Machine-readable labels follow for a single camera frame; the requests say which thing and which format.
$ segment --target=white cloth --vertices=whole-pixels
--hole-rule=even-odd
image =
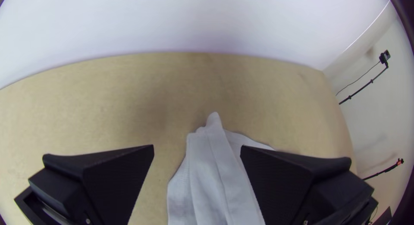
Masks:
[[[216,112],[188,134],[185,158],[168,184],[169,225],[265,225],[240,159],[242,145],[272,150],[225,131]]]

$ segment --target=wooden tabletop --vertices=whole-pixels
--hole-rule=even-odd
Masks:
[[[155,158],[130,224],[166,224],[166,187],[184,157],[186,135],[214,111],[225,129],[279,150],[353,157],[344,118],[320,71],[205,53],[95,59],[0,90],[0,213],[7,224],[27,224],[13,198],[43,168],[45,153],[153,144]]]

